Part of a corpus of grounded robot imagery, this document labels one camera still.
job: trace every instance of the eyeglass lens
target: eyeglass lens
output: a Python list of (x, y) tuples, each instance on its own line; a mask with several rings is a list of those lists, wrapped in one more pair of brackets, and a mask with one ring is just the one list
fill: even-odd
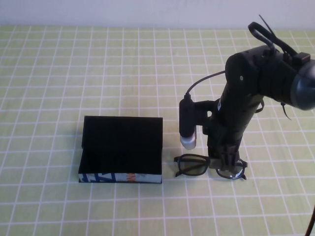
[(184, 156), (179, 165), (181, 172), (186, 175), (201, 175), (208, 168), (206, 160), (197, 156)]
[(241, 178), (244, 173), (243, 163), (241, 161), (236, 162), (233, 169), (230, 170), (217, 169), (217, 173), (225, 178)]

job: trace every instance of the eyeglass frame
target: eyeglass frame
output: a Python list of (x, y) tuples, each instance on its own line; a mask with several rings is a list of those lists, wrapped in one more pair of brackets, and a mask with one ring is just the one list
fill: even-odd
[[(182, 161), (183, 157), (185, 156), (195, 156), (195, 157), (199, 157), (199, 158), (203, 158), (205, 160), (205, 169), (203, 172), (201, 173), (198, 173), (198, 174), (187, 174), (185, 173), (181, 167), (180, 167), (180, 162)], [(214, 164), (214, 166), (211, 166), (211, 161), (214, 161), (214, 162), (220, 162), (218, 164)], [(174, 162), (177, 162), (177, 165), (178, 165), (178, 172), (175, 174), (175, 177), (179, 176), (179, 175), (186, 175), (186, 176), (201, 176), (203, 175), (204, 173), (207, 172), (208, 168), (209, 169), (215, 169), (217, 174), (222, 177), (222, 178), (226, 178), (226, 179), (232, 179), (232, 180), (236, 180), (236, 179), (240, 179), (240, 178), (243, 178), (243, 179), (247, 179), (246, 176), (244, 175), (245, 173), (245, 168), (248, 166), (248, 163), (246, 161), (243, 161), (241, 158), (239, 159), (239, 161), (242, 163), (242, 171), (241, 173), (237, 176), (237, 177), (226, 177), (226, 176), (223, 176), (219, 173), (219, 170), (222, 169), (222, 163), (221, 163), (221, 160), (218, 159), (218, 158), (210, 158), (208, 156), (203, 156), (203, 155), (198, 155), (198, 154), (189, 154), (189, 153), (186, 153), (186, 154), (183, 154), (181, 156), (176, 156), (174, 157)]]

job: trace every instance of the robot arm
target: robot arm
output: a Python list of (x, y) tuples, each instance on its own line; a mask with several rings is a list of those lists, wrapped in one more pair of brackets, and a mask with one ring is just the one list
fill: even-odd
[[(253, 22), (249, 29), (254, 37), (266, 43), (230, 56), (225, 65), (226, 85), (220, 99), (193, 102), (189, 88), (179, 104), (179, 132), (186, 149), (196, 145), (196, 125), (208, 136), (208, 155), (233, 166), (239, 159), (238, 148), (246, 127), (263, 98), (270, 97), (283, 106), (301, 110), (315, 107), (315, 61), (310, 54), (297, 53), (261, 25)], [(274, 44), (282, 48), (276, 50)], [(228, 158), (219, 150), (232, 150)]]

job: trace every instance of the box lid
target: box lid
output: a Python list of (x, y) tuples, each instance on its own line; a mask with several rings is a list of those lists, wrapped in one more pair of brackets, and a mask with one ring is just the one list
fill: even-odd
[(163, 119), (85, 116), (79, 174), (162, 172)]

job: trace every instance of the white wall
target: white wall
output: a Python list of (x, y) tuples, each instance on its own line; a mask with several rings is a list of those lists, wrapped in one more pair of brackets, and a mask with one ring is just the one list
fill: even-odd
[(315, 30), (314, 0), (0, 0), (0, 24)]

